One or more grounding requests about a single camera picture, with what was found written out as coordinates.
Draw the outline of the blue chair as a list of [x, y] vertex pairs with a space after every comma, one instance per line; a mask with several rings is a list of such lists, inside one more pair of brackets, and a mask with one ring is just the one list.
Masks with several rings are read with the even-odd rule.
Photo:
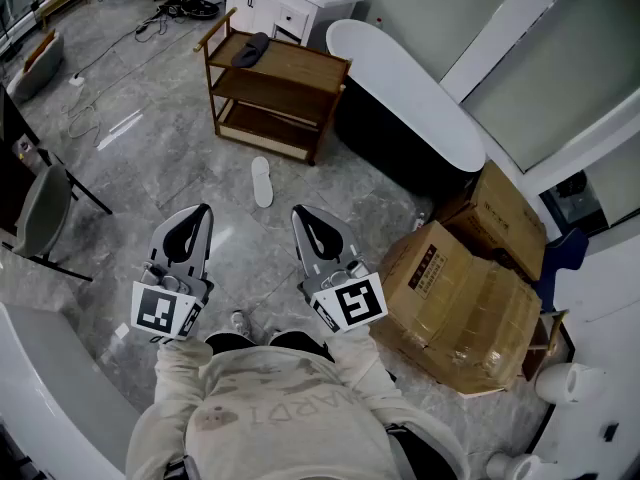
[[581, 268], [589, 245], [589, 238], [579, 229], [547, 244], [539, 279], [532, 284], [541, 300], [541, 312], [554, 311], [557, 272], [562, 269], [577, 271]]

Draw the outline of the person's leg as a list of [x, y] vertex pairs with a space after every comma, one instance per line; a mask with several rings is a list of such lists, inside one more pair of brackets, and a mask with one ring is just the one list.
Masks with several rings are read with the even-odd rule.
[[328, 347], [326, 345], [320, 345], [303, 331], [288, 330], [276, 333], [270, 338], [268, 345], [314, 354], [334, 363]]
[[250, 338], [232, 332], [219, 332], [210, 335], [205, 343], [212, 349], [213, 355], [243, 350], [256, 346]]

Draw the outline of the person's left forearm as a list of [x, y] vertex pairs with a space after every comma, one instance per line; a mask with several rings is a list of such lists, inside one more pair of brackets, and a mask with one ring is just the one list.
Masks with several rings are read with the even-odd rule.
[[154, 402], [172, 413], [191, 411], [204, 397], [200, 370], [212, 358], [205, 342], [190, 337], [162, 344], [157, 354]]

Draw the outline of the wooden framed stand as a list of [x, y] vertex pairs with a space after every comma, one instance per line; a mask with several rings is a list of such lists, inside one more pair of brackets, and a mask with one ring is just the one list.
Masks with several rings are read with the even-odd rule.
[[527, 381], [533, 380], [544, 361], [556, 354], [561, 329], [569, 313], [569, 310], [563, 310], [540, 314], [522, 364]]

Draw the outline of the grey chair with black legs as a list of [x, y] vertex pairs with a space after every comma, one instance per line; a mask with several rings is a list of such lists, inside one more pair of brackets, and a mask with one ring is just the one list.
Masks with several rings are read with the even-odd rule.
[[92, 282], [92, 277], [67, 270], [59, 263], [51, 261], [50, 253], [66, 224], [71, 201], [75, 198], [75, 187], [107, 215], [112, 215], [113, 212], [66, 168], [56, 154], [53, 154], [55, 160], [52, 160], [48, 150], [38, 147], [37, 152], [46, 167], [36, 176], [26, 194], [16, 222], [17, 243], [11, 245], [0, 241], [0, 245], [33, 263], [82, 281]]

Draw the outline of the dark grey slipper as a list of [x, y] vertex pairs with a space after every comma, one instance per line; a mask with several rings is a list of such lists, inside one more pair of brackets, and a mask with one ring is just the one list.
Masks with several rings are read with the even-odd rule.
[[253, 34], [231, 60], [236, 68], [253, 67], [268, 49], [270, 37], [263, 32]]

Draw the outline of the grey left sneaker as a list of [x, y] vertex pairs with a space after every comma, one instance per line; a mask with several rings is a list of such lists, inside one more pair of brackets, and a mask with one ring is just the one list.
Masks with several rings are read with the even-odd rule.
[[231, 324], [237, 334], [250, 341], [253, 340], [251, 322], [244, 312], [234, 311], [231, 314], [230, 319]]

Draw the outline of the white slipper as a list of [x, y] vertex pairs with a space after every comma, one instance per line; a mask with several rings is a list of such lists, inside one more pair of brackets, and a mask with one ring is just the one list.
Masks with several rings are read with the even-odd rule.
[[251, 163], [254, 198], [260, 208], [268, 208], [273, 202], [273, 187], [270, 179], [270, 166], [263, 156], [255, 157]]

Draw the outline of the labelled cardboard box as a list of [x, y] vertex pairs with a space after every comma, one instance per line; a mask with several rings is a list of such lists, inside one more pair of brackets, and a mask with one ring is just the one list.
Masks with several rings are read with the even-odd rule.
[[433, 221], [394, 243], [379, 274], [388, 317], [426, 345], [440, 329], [473, 255]]

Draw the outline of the tape-wrapped cardboard box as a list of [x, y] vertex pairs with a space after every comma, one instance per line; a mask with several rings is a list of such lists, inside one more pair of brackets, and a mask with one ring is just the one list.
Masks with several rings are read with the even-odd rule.
[[442, 269], [426, 297], [402, 291], [371, 334], [437, 382], [476, 395], [520, 374], [540, 305], [515, 272], [472, 257]]

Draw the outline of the white and black bathtub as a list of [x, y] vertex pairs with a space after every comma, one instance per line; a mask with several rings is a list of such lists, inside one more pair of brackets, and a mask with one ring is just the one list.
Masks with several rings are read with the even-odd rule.
[[391, 36], [353, 19], [332, 23], [328, 51], [351, 63], [335, 111], [337, 137], [419, 195], [444, 199], [483, 168], [470, 117]]

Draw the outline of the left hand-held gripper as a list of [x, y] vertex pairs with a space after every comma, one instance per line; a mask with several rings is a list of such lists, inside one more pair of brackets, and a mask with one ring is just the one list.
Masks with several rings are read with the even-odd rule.
[[[176, 212], [153, 233], [150, 259], [133, 283], [131, 325], [154, 335], [151, 342], [194, 336], [214, 284], [204, 274], [209, 259], [213, 212], [201, 203]], [[179, 277], [164, 268], [189, 268]]]

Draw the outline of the wooden three-tier cart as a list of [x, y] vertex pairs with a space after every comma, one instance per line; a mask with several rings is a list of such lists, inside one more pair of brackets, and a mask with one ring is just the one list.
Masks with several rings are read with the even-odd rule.
[[235, 30], [232, 8], [197, 43], [218, 137], [313, 166], [345, 89], [351, 62], [268, 40], [251, 67], [236, 67], [251, 35]]

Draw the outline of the white curved fixture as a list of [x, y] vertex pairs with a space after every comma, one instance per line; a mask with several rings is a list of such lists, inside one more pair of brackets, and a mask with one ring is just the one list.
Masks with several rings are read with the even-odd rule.
[[47, 480], [125, 480], [138, 418], [62, 314], [0, 302], [0, 421]]

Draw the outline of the person's torso in cream sweater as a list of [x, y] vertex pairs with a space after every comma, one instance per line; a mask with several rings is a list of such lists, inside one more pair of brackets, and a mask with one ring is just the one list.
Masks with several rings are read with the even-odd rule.
[[153, 404], [127, 480], [469, 480], [451, 429], [400, 397], [367, 404], [334, 363], [269, 346], [213, 355], [202, 402]]

